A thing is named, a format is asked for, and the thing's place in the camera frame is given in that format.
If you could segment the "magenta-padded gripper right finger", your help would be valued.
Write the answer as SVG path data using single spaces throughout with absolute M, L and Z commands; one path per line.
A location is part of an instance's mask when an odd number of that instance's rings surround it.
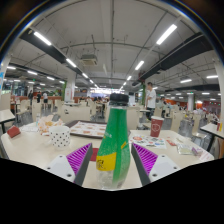
M 180 170 L 167 155 L 157 155 L 135 143 L 131 145 L 131 153 L 143 186 Z

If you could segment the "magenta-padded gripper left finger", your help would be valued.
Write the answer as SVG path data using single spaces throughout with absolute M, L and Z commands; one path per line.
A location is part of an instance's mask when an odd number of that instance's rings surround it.
M 90 158 L 92 144 L 84 145 L 67 156 L 59 155 L 46 167 L 46 170 L 79 186 L 83 184 Z

